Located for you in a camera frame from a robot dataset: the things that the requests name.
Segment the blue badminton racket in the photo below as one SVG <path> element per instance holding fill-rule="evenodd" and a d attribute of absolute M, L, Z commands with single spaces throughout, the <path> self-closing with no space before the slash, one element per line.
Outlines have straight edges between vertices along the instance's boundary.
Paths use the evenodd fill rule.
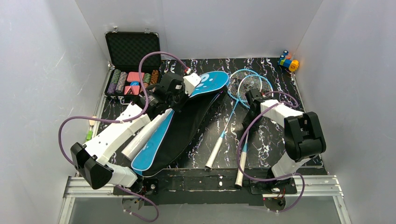
<path fill-rule="evenodd" d="M 255 77 L 253 77 L 253 76 L 258 76 L 258 73 L 253 70 L 249 70 L 249 69 L 241 69 L 241 70 L 237 70 L 229 77 L 229 82 L 227 84 L 227 93 L 233 100 L 235 100 L 235 103 L 233 105 L 232 111 L 229 113 L 229 118 L 226 122 L 223 132 L 221 133 L 220 137 L 216 141 L 215 146 L 209 156 L 209 159 L 206 162 L 206 165 L 205 165 L 206 168 L 212 168 L 214 160 L 218 154 L 218 151 L 219 151 L 222 141 L 224 139 L 228 124 L 231 121 L 231 117 L 234 114 L 234 111 L 235 111 L 238 103 L 240 102 L 238 88 L 240 87 L 240 89 L 242 89 L 242 84 L 241 84 L 242 80 L 244 79 L 245 81 L 247 81 L 247 77 L 255 80 Z"/>
<path fill-rule="evenodd" d="M 248 75 L 245 78 L 242 79 L 242 81 L 239 84 L 238 90 L 237 90 L 237 96 L 240 102 L 246 107 L 250 108 L 250 104 L 247 100 L 246 93 L 249 90 L 252 89 L 258 89 L 262 90 L 263 89 L 263 80 L 264 78 L 259 76 L 259 75 Z M 239 165 L 244 170 L 245 164 L 246 164 L 246 158 L 247 158 L 247 146 L 248 146 L 248 135 L 246 136 L 244 140 L 244 145 L 242 148 L 242 151 L 240 153 L 240 162 Z M 235 187 L 238 189 L 242 188 L 242 182 L 243 182 L 243 173 L 238 170 L 237 176 L 236 176 L 236 181 L 235 181 Z"/>

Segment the blue racket bag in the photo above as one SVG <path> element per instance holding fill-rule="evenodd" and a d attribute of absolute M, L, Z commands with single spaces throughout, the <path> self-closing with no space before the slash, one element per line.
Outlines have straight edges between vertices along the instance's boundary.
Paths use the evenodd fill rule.
<path fill-rule="evenodd" d="M 229 75 L 223 71 L 212 71 L 200 75 L 200 78 L 201 82 L 187 97 L 185 104 L 165 116 L 131 160 L 131 168 L 136 174 L 154 176 L 179 159 L 205 125 L 211 110 L 220 105 Z"/>

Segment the white shuttlecock tube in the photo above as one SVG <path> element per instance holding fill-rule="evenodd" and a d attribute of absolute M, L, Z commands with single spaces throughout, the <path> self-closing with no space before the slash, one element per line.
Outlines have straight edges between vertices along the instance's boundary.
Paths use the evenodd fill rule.
<path fill-rule="evenodd" d="M 144 128 L 142 128 L 135 137 L 133 137 L 121 153 L 130 161 L 133 161 L 171 111 L 173 110 L 167 109 L 163 114 L 157 115 L 150 123 L 144 126 Z"/>

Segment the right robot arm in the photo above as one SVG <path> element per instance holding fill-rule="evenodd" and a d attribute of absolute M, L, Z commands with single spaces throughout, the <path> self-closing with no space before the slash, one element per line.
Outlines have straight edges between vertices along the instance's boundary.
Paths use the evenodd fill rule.
<path fill-rule="evenodd" d="M 303 113 L 292 109 L 285 102 L 263 96 L 259 89 L 251 89 L 245 95 L 250 108 L 243 121 L 245 131 L 241 139 L 248 136 L 250 129 L 262 117 L 267 117 L 284 128 L 285 153 L 271 167 L 268 179 L 251 177 L 239 166 L 244 176 L 257 182 L 289 179 L 304 163 L 326 151 L 325 138 L 315 112 Z"/>

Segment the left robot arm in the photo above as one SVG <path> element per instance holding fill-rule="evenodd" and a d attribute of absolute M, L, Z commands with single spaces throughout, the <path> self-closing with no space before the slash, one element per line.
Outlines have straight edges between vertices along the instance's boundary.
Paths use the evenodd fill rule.
<path fill-rule="evenodd" d="M 110 156 L 131 136 L 170 109 L 179 109 L 201 83 L 196 73 L 184 77 L 166 73 L 159 84 L 143 89 L 142 95 L 98 136 L 71 147 L 72 164 L 92 189 L 106 184 L 130 187 L 137 180 L 128 167 L 109 162 Z"/>

